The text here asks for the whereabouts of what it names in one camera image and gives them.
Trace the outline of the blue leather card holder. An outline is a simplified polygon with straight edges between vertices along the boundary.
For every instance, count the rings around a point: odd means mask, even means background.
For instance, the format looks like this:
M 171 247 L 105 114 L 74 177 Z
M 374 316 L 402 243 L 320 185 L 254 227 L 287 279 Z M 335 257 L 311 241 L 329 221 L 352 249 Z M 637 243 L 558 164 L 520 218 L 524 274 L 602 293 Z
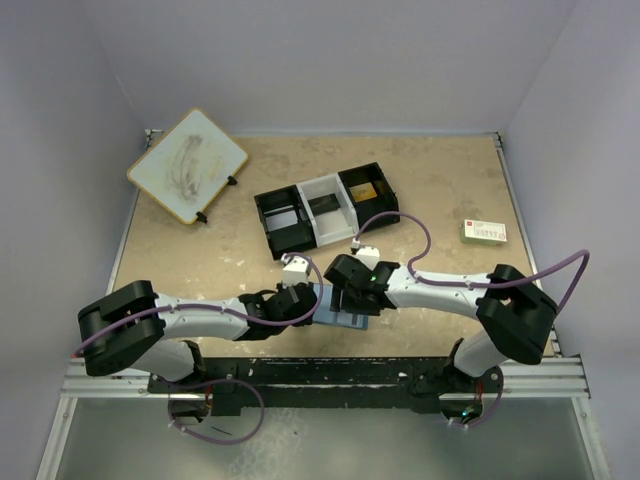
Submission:
M 352 330 L 366 331 L 368 329 L 369 317 L 348 313 L 344 310 L 334 311 L 331 308 L 332 286 L 323 285 L 323 295 L 320 306 L 312 317 L 313 324 L 348 328 Z

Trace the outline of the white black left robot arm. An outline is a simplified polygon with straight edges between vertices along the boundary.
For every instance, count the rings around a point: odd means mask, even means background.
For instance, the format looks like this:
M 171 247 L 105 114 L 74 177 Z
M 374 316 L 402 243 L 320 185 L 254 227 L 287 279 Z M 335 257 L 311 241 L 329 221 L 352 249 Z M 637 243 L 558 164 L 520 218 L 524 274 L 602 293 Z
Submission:
M 134 281 L 80 310 L 82 358 L 89 376 L 127 368 L 169 382 L 205 375 L 196 337 L 262 341 L 289 326 L 309 325 L 323 296 L 310 282 L 244 293 L 227 300 L 195 301 L 157 293 Z

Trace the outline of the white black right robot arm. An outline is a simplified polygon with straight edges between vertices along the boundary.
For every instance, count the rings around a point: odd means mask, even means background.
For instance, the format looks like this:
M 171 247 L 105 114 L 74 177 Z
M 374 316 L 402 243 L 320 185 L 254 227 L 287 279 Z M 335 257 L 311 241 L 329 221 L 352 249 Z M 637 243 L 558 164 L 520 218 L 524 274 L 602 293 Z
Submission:
M 324 278 L 350 313 L 378 316 L 384 309 L 430 309 L 478 321 L 482 329 L 458 341 L 447 372 L 478 378 L 513 360 L 541 362 L 558 305 L 516 268 L 499 264 L 489 273 L 453 275 L 411 271 L 397 262 L 365 262 L 341 254 Z

